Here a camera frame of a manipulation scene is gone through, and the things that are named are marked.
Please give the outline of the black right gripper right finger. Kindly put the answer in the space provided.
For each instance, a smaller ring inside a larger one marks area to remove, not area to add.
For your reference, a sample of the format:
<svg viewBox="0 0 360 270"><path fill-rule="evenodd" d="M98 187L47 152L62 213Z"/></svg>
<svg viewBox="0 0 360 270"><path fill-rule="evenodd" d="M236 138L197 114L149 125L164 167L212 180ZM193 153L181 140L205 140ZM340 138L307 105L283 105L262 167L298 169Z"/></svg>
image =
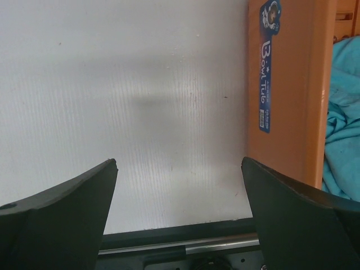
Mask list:
<svg viewBox="0 0 360 270"><path fill-rule="evenodd" d="M268 269L359 269L359 203L245 157L242 175Z"/></svg>

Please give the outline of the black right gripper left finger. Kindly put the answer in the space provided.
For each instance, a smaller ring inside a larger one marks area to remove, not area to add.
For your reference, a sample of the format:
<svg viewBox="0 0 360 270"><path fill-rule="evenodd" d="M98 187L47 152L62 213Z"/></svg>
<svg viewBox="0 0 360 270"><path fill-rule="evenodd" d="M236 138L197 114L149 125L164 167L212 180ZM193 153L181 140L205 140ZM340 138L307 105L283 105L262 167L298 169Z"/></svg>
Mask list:
<svg viewBox="0 0 360 270"><path fill-rule="evenodd" d="M109 159L1 206L1 269L94 269L116 185Z"/></svg>

